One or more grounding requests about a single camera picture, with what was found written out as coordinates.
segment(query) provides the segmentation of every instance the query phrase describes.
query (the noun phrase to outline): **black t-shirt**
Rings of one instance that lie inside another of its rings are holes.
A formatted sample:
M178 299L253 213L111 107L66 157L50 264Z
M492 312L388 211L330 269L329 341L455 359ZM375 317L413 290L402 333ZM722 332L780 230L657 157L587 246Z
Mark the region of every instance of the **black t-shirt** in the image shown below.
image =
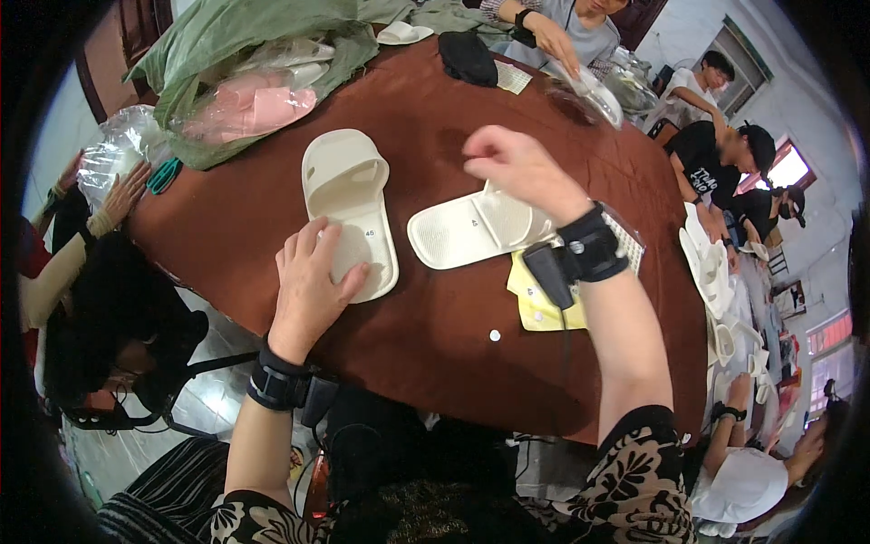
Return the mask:
M773 195L764 189L750 189L736 197L730 197L722 202L723 210L729 210L734 216L734 221L743 226L743 220L749 219L763 243L770 231L779 223L780 216L770 217L770 207L773 203Z
M713 121L698 121L678 132L665 145L668 156L676 153L683 172L698 196L712 191L710 198L718 207L729 199L740 183L737 166L723 166L719 161L716 129Z

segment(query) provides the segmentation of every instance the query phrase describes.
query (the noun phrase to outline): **white t-shirt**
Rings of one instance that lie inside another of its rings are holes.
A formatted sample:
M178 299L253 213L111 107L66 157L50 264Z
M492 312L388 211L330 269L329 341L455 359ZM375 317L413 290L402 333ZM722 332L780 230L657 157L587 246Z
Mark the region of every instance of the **white t-shirt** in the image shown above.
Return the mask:
M659 119L668 118L672 123L681 129L695 121L713 121L710 114L706 111L684 102L682 98L671 96L671 92L677 87L686 87L689 91L694 92L701 98L704 98L712 105L716 105L716 98L709 89L702 91L698 80L695 79L695 74L688 68L678 68L671 77L671 83L667 84L665 92L661 93L659 103L655 109L646 117L642 131L648 133L653 129Z
M788 489L785 463L751 447L729 447L726 452L715 480L701 467L689 498L692 517L743 523L776 506Z

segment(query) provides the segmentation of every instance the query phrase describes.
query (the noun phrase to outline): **scissors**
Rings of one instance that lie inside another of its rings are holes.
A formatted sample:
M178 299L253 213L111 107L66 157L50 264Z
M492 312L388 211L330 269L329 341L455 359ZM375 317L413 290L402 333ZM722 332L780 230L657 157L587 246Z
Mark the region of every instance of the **scissors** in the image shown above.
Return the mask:
M158 195L172 183L178 173L184 167L178 157L173 157L160 165L148 178L145 186L151 189L151 194Z

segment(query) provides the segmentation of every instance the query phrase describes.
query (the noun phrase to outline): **green cloth bag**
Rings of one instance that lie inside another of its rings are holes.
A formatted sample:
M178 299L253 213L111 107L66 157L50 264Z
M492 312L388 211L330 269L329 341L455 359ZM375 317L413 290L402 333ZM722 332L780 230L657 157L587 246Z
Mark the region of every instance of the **green cloth bag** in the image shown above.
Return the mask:
M233 157L263 136L205 144L170 131L170 120L193 107L200 73L242 49L286 36L326 33L335 46L330 69L312 86L322 101L378 54L368 23L358 21L357 0L199 0L151 46L124 81L145 77L160 95L154 118L181 161L205 170Z

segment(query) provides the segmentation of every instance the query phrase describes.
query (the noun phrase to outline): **gray shirt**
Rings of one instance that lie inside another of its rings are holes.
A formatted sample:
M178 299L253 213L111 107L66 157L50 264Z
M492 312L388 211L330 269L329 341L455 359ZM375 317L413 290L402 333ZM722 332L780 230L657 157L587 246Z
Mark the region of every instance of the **gray shirt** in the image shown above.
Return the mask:
M540 13L565 29L574 44L577 58L583 65L588 66L596 59L608 60L619 46L619 31L610 17L596 28L587 29L574 14L573 0L543 0ZM544 70L549 60L540 48L531 49L516 40L507 46L505 56L539 70Z

